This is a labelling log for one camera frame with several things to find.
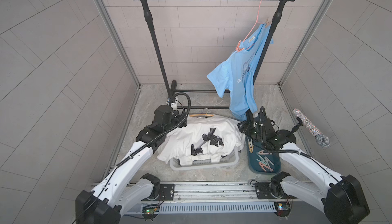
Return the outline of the orange plastic hanger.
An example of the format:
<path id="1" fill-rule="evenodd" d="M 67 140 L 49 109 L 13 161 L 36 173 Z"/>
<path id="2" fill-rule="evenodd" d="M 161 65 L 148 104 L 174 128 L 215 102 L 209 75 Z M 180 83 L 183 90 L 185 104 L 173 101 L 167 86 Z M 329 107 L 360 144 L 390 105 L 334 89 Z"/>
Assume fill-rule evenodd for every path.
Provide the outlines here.
<path id="1" fill-rule="evenodd" d="M 209 117 L 213 117 L 214 114 L 191 114 L 189 116 L 196 117 L 196 118 L 209 118 Z"/>

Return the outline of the white t-shirt black print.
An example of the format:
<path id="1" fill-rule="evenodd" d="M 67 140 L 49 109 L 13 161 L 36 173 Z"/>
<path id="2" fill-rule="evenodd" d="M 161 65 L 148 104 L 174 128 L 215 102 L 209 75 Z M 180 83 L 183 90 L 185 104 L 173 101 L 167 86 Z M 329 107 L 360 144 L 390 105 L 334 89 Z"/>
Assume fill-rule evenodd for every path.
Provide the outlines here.
<path id="1" fill-rule="evenodd" d="M 195 161 L 210 160 L 218 164 L 233 151 L 244 148 L 246 136 L 238 129 L 239 121 L 214 115 L 188 117 L 187 126 L 168 133 L 160 146 L 157 158 L 166 164 L 172 159 L 181 166 L 192 166 Z"/>

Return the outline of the light blue t-shirt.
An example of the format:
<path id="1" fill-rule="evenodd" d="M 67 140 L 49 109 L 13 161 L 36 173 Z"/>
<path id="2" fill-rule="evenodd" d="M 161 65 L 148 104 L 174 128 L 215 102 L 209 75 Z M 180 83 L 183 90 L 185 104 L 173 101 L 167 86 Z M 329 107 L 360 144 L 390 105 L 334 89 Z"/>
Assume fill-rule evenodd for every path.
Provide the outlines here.
<path id="1" fill-rule="evenodd" d="M 230 91 L 230 111 L 238 121 L 246 120 L 246 112 L 257 111 L 254 99 L 253 77 L 265 46 L 271 26 L 261 24 L 243 42 L 244 50 L 234 50 L 229 58 L 207 75 L 219 97 Z"/>

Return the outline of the pink clothespin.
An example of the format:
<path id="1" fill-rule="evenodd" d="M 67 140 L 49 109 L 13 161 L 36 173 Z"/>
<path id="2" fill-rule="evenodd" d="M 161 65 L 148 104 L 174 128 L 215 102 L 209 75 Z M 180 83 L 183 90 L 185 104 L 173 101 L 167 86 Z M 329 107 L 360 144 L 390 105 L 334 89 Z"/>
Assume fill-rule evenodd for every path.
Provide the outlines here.
<path id="1" fill-rule="evenodd" d="M 237 52 L 240 52 L 240 51 L 244 50 L 244 44 L 243 44 L 243 42 L 241 40 L 238 42 L 235 50 Z"/>

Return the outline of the beige clothespin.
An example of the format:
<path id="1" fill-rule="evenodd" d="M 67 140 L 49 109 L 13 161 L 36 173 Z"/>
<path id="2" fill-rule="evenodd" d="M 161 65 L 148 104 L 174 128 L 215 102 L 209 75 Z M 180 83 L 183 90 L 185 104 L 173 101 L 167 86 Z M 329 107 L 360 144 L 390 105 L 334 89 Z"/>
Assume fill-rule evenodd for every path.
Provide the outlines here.
<path id="1" fill-rule="evenodd" d="M 271 23 L 272 23 L 272 20 L 266 21 L 264 24 L 265 28 L 268 28 L 271 25 Z"/>

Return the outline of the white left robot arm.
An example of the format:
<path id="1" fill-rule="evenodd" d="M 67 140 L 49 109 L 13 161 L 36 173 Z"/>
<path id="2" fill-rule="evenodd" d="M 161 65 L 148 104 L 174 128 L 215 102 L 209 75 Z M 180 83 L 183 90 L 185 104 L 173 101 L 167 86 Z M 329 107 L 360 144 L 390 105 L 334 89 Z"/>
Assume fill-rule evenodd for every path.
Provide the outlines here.
<path id="1" fill-rule="evenodd" d="M 129 182 L 165 142 L 168 133 L 185 127 L 191 99 L 184 92 L 168 99 L 154 112 L 152 124 L 144 127 L 131 149 L 114 170 L 90 192 L 83 190 L 75 200 L 75 224 L 118 224 L 121 218 L 145 198 L 160 199 L 160 180 L 145 174 L 128 188 Z"/>

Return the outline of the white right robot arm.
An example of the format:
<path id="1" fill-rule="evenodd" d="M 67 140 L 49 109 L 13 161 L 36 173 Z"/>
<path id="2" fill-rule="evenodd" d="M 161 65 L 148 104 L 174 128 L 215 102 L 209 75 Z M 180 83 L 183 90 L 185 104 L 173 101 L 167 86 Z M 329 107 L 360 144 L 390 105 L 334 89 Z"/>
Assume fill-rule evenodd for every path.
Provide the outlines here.
<path id="1" fill-rule="evenodd" d="M 297 146 L 296 133 L 304 126 L 322 147 L 330 145 L 326 137 L 299 109 L 293 110 L 297 124 L 290 130 L 274 130 L 276 123 L 264 107 L 254 117 L 237 126 L 246 135 L 249 167 L 259 174 L 273 174 L 270 196 L 281 199 L 296 197 L 325 214 L 332 224 L 358 224 L 369 214 L 360 182 L 352 175 L 343 176 Z"/>

